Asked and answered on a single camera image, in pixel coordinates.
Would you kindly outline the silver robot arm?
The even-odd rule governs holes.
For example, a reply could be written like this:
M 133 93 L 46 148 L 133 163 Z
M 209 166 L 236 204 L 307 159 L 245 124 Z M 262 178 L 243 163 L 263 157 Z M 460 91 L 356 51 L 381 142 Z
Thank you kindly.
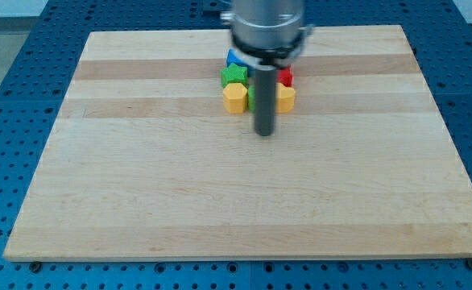
M 313 25 L 305 22 L 304 0 L 232 0 L 220 13 L 240 60 L 254 69 L 254 130 L 275 130 L 278 71 L 301 55 Z

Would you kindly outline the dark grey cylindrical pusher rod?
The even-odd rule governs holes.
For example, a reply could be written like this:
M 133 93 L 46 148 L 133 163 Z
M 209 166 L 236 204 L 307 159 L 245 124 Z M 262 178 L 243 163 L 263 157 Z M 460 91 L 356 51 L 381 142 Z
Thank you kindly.
M 277 70 L 255 70 L 254 129 L 260 136 L 269 136 L 275 129 Z

